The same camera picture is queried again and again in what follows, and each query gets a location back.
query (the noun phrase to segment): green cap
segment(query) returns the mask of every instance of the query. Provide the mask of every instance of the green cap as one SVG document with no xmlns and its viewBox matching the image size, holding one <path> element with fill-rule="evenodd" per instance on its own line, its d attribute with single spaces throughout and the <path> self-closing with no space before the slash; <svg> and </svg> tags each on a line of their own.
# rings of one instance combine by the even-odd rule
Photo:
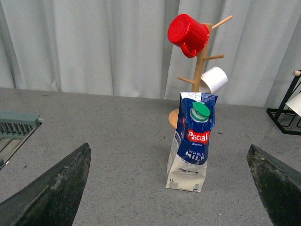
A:
<svg viewBox="0 0 301 226">
<path fill-rule="evenodd" d="M 210 110 L 201 102 L 193 102 L 193 110 L 191 116 L 198 121 L 206 121 L 210 116 Z"/>
</svg>

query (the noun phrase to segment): pascual logo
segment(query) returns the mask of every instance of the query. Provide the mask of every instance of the pascual logo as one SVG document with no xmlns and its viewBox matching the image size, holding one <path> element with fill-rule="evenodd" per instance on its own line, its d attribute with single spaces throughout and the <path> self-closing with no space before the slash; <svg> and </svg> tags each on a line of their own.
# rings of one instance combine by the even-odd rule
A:
<svg viewBox="0 0 301 226">
<path fill-rule="evenodd" d="M 192 129 L 189 129 L 187 134 L 187 139 L 191 142 L 199 142 L 199 143 L 207 144 L 209 134 L 210 131 L 206 131 L 204 133 L 196 133 Z"/>
</svg>

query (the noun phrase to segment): milk carton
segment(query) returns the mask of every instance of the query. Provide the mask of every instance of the milk carton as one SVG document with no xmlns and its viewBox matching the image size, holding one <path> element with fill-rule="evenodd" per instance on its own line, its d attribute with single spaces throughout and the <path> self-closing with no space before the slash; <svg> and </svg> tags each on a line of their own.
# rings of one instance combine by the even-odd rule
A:
<svg viewBox="0 0 301 226">
<path fill-rule="evenodd" d="M 217 96 L 208 93 L 181 92 L 166 188 L 201 191 L 207 170 L 210 131 L 215 125 L 216 99 Z"/>
</svg>

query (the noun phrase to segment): blue carton label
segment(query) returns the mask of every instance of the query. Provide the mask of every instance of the blue carton label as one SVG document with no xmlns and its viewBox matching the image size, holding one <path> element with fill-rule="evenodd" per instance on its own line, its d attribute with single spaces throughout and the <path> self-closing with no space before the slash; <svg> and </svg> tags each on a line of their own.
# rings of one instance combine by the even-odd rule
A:
<svg viewBox="0 0 301 226">
<path fill-rule="evenodd" d="M 217 96 L 207 93 L 201 94 L 200 102 L 205 104 L 210 110 L 210 116 L 206 122 L 194 120 L 190 111 L 192 103 L 196 100 L 180 97 L 179 116 L 176 132 L 180 137 L 177 154 L 186 162 L 203 165 L 208 159 L 208 147 L 210 131 L 215 125 L 214 106 Z"/>
</svg>

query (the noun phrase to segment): wooden peg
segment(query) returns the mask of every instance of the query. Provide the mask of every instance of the wooden peg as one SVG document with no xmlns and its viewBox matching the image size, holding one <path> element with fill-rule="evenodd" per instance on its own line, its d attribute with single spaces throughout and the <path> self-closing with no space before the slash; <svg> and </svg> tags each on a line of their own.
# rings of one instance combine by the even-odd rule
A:
<svg viewBox="0 0 301 226">
<path fill-rule="evenodd" d="M 216 56 L 208 56 L 208 57 L 204 57 L 203 60 L 213 60 L 213 59 L 219 59 L 219 58 L 224 58 L 225 55 L 221 54 L 221 55 L 216 55 Z"/>
<path fill-rule="evenodd" d="M 293 75 L 294 75 L 294 76 L 300 76 L 300 75 L 301 75 L 301 72 L 299 72 L 299 71 L 293 71 Z"/>
<path fill-rule="evenodd" d="M 227 17 L 226 19 L 224 19 L 224 20 L 218 22 L 216 25 L 214 25 L 214 26 L 212 27 L 212 30 L 213 30 L 214 28 L 217 28 L 219 25 L 222 25 L 223 23 L 227 22 L 228 20 L 232 19 L 232 17 L 233 17 L 233 16 L 229 16 L 229 17 Z"/>
<path fill-rule="evenodd" d="M 178 76 L 177 79 L 182 80 L 182 81 L 185 81 L 185 82 L 188 82 L 188 83 L 190 83 L 190 84 L 194 84 L 194 81 L 191 81 L 191 80 L 189 80 L 189 79 L 186 79 L 186 78 L 183 78 L 183 77 L 180 77 L 180 76 Z"/>
</svg>

